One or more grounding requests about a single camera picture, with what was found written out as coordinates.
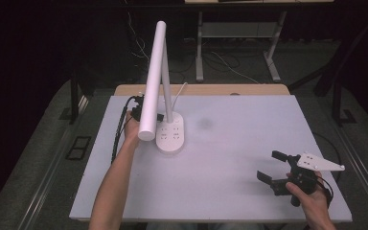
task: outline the power strip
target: power strip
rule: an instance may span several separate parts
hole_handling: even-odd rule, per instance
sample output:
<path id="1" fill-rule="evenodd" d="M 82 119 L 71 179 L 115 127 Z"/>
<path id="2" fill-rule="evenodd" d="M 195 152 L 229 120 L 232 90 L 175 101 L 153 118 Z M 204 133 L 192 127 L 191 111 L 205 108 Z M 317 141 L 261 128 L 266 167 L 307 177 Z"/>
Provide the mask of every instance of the power strip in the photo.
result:
<path id="1" fill-rule="evenodd" d="M 172 113 L 172 123 L 167 123 L 167 116 L 157 124 L 156 145 L 165 154 L 172 155 L 181 151 L 184 145 L 184 120 L 176 112 Z"/>

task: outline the white desk lamp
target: white desk lamp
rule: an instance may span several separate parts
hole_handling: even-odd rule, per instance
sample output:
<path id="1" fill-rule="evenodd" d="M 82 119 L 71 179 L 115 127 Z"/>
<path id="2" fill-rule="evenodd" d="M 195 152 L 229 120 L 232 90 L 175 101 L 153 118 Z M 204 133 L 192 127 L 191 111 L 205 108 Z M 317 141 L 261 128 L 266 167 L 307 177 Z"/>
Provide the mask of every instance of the white desk lamp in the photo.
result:
<path id="1" fill-rule="evenodd" d="M 163 82 L 166 114 L 156 130 L 160 76 Z M 138 136 L 143 141 L 151 141 L 155 137 L 157 147 L 166 154 L 178 153 L 184 145 L 184 120 L 180 114 L 173 112 L 172 108 L 166 49 L 166 23 L 163 21 L 157 23 L 154 35 Z"/>

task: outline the hand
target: hand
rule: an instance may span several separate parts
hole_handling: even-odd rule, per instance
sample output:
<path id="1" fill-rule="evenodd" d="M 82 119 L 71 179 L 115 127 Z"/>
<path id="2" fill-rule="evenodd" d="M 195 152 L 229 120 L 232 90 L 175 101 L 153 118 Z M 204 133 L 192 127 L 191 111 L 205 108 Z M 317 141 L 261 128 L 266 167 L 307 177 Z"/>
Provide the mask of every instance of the hand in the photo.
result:
<path id="1" fill-rule="evenodd" d="M 131 116 L 131 111 L 128 111 L 125 118 L 125 141 L 132 141 L 137 147 L 139 143 L 138 132 L 139 122 Z"/>
<path id="2" fill-rule="evenodd" d="M 304 193 L 297 185 L 288 182 L 286 188 L 300 199 L 301 206 L 311 229 L 335 229 L 328 213 L 327 198 L 323 189 L 316 185 L 316 190 L 310 195 Z"/>

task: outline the human arm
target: human arm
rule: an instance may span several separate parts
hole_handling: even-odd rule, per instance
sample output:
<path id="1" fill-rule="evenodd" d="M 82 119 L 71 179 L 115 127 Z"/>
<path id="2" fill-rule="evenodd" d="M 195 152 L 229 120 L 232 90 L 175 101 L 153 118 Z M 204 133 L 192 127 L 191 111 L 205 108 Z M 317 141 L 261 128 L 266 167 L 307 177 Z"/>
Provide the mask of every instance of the human arm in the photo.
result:
<path id="1" fill-rule="evenodd" d="M 321 177 L 320 172 L 315 172 L 315 174 Z M 328 213 L 327 198 L 325 197 L 323 189 L 319 185 L 316 186 L 315 192 L 310 195 L 304 193 L 297 185 L 291 182 L 286 184 L 286 188 L 300 200 L 311 229 L 336 229 L 334 224 L 331 222 L 330 215 Z"/>
<path id="2" fill-rule="evenodd" d="M 139 144 L 139 123 L 126 114 L 125 141 L 97 192 L 89 229 L 119 229 L 122 221 L 133 154 Z"/>

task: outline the white tabletop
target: white tabletop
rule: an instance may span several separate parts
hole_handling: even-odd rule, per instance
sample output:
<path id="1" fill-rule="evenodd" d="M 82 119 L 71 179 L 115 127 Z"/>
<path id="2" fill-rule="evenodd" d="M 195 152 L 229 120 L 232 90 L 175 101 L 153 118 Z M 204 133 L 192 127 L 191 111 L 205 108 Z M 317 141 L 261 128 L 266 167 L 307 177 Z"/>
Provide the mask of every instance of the white tabletop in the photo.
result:
<path id="1" fill-rule="evenodd" d="M 72 219 L 90 219 L 126 101 L 125 96 L 109 101 L 70 213 Z M 307 151 L 322 157 L 295 97 L 180 96 L 174 111 L 184 117 L 184 148 L 175 156 L 166 156 L 154 142 L 139 145 L 124 220 L 305 220 L 302 209 L 289 203 L 289 195 L 275 196 L 256 178 L 257 171 L 273 179 L 286 178 L 289 164 L 271 158 L 273 150 L 291 155 Z M 323 176 L 334 191 L 331 219 L 351 221 L 351 212 L 331 174 L 323 172 Z"/>

